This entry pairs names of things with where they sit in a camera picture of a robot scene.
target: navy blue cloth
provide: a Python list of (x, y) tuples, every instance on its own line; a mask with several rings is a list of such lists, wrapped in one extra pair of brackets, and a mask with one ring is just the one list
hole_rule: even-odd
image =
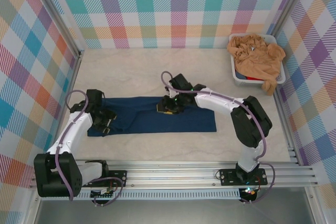
[[(117, 114), (109, 135), (164, 132), (216, 132), (214, 112), (187, 106), (183, 113), (169, 115), (156, 111), (162, 97), (106, 98), (103, 105)], [(88, 136), (103, 136), (94, 129)]]

